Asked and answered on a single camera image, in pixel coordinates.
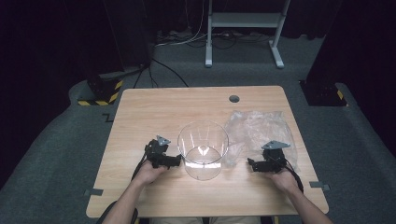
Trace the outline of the clear plastic bowl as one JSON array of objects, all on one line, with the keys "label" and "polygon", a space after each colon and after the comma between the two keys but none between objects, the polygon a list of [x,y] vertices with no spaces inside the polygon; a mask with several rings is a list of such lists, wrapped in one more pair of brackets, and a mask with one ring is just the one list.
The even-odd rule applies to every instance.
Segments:
[{"label": "clear plastic bowl", "polygon": [[229,149],[229,137],[222,126],[210,120],[198,120],[183,127],[177,148],[189,176],[206,181],[215,178]]}]

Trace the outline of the black yellow striped base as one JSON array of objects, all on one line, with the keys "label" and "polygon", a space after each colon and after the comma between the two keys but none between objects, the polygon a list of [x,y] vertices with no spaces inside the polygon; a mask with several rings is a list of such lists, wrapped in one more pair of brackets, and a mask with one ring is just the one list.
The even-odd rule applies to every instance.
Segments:
[{"label": "black yellow striped base", "polygon": [[344,94],[334,84],[321,85],[301,80],[300,86],[311,106],[347,106]]},{"label": "black yellow striped base", "polygon": [[118,78],[104,80],[99,75],[87,78],[86,86],[78,97],[79,105],[113,105],[123,81]]}]

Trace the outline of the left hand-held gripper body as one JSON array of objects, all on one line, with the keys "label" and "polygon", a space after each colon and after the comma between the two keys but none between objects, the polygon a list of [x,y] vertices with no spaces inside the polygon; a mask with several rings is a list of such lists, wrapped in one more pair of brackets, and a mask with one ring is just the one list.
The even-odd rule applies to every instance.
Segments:
[{"label": "left hand-held gripper body", "polygon": [[145,153],[147,159],[152,163],[154,168],[158,168],[160,165],[169,167],[171,161],[175,161],[175,157],[166,155],[168,144],[170,140],[157,135],[155,139],[152,139],[145,147]]}]

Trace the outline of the person's right hand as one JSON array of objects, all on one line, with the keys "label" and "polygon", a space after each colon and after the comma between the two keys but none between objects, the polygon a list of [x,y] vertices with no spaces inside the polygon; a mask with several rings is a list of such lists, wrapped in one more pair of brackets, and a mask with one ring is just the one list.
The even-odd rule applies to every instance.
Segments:
[{"label": "person's right hand", "polygon": [[292,173],[287,169],[282,169],[278,173],[264,173],[263,175],[270,179],[283,193],[291,194],[294,191],[300,191],[297,181]]}]

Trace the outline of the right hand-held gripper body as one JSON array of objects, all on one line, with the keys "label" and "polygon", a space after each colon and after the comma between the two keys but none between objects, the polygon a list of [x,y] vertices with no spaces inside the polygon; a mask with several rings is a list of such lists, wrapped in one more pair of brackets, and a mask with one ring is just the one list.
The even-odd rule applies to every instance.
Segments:
[{"label": "right hand-held gripper body", "polygon": [[263,152],[263,166],[264,172],[275,172],[278,173],[282,168],[287,166],[287,159],[283,153],[285,147],[289,147],[289,144],[270,141],[262,146]]}]

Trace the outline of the person's left hand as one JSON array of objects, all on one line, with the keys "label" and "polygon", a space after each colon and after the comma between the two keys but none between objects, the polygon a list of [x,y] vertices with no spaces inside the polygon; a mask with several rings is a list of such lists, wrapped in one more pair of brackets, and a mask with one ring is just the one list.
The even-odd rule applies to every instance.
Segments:
[{"label": "person's left hand", "polygon": [[167,170],[168,168],[166,166],[154,168],[150,161],[145,161],[132,182],[139,187],[145,187],[146,185],[154,182],[162,173],[166,172]]}]

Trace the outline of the clear plastic bag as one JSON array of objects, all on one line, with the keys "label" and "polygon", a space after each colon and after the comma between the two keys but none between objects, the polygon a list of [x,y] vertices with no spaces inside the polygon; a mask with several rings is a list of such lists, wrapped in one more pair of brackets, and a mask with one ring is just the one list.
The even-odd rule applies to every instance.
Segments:
[{"label": "clear plastic bag", "polygon": [[297,148],[283,112],[234,111],[225,131],[229,137],[229,149],[223,163],[227,168],[234,168],[247,158],[262,161],[262,147],[270,141],[288,144],[283,148],[285,157],[293,168],[298,168]]}]

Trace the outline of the black upright panel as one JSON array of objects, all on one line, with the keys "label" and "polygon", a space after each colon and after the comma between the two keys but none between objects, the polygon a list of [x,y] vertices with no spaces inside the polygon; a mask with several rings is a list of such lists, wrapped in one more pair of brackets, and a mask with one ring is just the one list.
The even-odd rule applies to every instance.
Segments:
[{"label": "black upright panel", "polygon": [[123,67],[146,68],[150,64],[149,42],[144,25],[143,0],[104,0]]}]

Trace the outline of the grey metal stand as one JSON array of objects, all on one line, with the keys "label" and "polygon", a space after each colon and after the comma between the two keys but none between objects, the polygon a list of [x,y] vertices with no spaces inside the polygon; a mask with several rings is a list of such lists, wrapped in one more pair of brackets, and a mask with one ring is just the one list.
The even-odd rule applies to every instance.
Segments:
[{"label": "grey metal stand", "polygon": [[208,0],[207,35],[205,45],[205,66],[213,65],[212,54],[212,30],[214,28],[275,28],[275,36],[268,41],[276,67],[285,67],[277,48],[284,22],[287,18],[290,0],[284,0],[284,6],[278,13],[238,13],[238,12],[214,12],[213,0]]}]

